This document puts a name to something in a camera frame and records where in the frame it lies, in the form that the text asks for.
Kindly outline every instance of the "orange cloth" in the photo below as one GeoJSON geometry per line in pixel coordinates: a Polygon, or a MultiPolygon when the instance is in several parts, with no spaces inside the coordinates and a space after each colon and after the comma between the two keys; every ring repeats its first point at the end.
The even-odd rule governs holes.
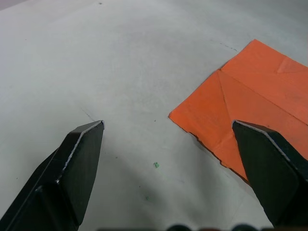
{"type": "Polygon", "coordinates": [[[308,160],[308,67],[253,40],[169,118],[245,179],[235,119],[278,131],[308,160]]]}

